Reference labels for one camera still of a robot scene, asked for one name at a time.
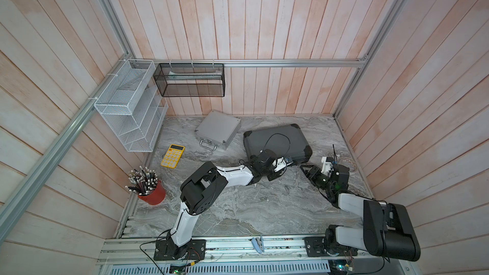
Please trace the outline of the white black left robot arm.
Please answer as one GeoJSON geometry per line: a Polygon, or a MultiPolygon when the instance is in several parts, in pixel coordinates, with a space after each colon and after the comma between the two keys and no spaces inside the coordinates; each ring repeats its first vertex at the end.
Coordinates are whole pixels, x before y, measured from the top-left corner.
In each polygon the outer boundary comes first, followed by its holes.
{"type": "Polygon", "coordinates": [[[292,163],[292,159],[279,158],[270,149],[262,150],[253,159],[242,160],[236,167],[224,168],[211,161],[205,162],[180,187],[180,211],[167,239],[177,248],[185,246],[192,239],[200,214],[208,210],[226,188],[254,185],[262,178],[273,181],[292,163]]]}

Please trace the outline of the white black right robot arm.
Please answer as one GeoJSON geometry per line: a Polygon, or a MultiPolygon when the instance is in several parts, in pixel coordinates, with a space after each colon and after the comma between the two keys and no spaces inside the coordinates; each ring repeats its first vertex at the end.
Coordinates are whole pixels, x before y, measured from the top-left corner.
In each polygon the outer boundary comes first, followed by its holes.
{"type": "Polygon", "coordinates": [[[330,225],[321,238],[305,238],[310,257],[339,256],[358,250],[376,257],[416,262],[421,248],[405,206],[349,191],[350,169],[330,162],[301,165],[305,177],[334,207],[359,216],[361,228],[330,225]]]}

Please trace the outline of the dark grey poker case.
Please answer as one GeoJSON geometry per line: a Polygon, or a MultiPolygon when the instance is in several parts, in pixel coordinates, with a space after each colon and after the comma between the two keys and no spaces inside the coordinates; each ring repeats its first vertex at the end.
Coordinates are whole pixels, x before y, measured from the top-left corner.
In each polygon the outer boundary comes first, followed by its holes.
{"type": "Polygon", "coordinates": [[[250,160],[265,149],[274,152],[278,158],[288,157],[294,164],[306,163],[313,155],[311,145],[296,123],[246,131],[243,144],[250,160]]]}

